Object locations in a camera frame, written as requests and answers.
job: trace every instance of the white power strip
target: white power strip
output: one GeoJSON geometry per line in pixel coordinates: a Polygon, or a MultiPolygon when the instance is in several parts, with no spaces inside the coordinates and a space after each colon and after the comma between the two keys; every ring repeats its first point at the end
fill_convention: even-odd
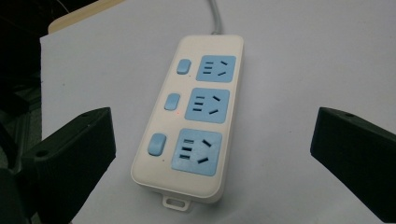
{"type": "Polygon", "coordinates": [[[223,192],[244,41],[237,35],[191,35],[177,48],[131,175],[186,211],[223,192]]]}

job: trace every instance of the blue outlet panel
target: blue outlet panel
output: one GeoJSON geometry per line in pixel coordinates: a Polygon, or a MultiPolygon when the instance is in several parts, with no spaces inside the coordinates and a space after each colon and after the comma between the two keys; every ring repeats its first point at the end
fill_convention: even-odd
{"type": "Polygon", "coordinates": [[[185,119],[223,123],[229,98],[228,90],[195,88],[191,92],[185,119]]]}
{"type": "Polygon", "coordinates": [[[205,55],[198,69],[197,80],[231,82],[236,58],[234,56],[205,55]]]}
{"type": "Polygon", "coordinates": [[[218,167],[221,140],[221,133],[182,129],[177,139],[172,169],[213,176],[218,167]]]}

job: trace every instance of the white table surface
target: white table surface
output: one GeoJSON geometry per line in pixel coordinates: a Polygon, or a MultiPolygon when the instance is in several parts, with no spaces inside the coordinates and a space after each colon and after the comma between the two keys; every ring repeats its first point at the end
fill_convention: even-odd
{"type": "Polygon", "coordinates": [[[214,29],[207,1],[126,0],[41,39],[43,138],[112,109],[117,158],[73,223],[382,223],[309,148],[320,106],[396,133],[396,1],[218,5],[245,67],[223,198],[189,213],[130,169],[178,41],[214,29]]]}

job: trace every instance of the screw hole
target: screw hole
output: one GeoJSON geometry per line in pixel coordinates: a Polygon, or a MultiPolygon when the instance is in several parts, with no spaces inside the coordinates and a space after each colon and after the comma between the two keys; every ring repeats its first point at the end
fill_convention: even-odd
{"type": "Polygon", "coordinates": [[[39,158],[41,157],[45,157],[49,154],[49,152],[47,150],[42,150],[42,151],[38,151],[35,155],[39,158]]]}

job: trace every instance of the power switch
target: power switch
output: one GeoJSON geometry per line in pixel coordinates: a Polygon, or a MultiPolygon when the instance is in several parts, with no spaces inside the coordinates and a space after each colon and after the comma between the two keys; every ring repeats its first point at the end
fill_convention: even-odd
{"type": "Polygon", "coordinates": [[[182,59],[180,60],[180,62],[178,62],[178,66],[177,66],[177,73],[179,75],[186,75],[189,73],[190,71],[190,65],[191,65],[191,61],[188,59],[182,59]]]}
{"type": "Polygon", "coordinates": [[[163,133],[155,133],[151,136],[148,144],[148,154],[151,156],[161,156],[165,146],[166,136],[163,133]]]}
{"type": "Polygon", "coordinates": [[[176,110],[178,99],[180,99],[180,95],[177,93],[171,93],[168,95],[165,103],[165,110],[176,110]]]}

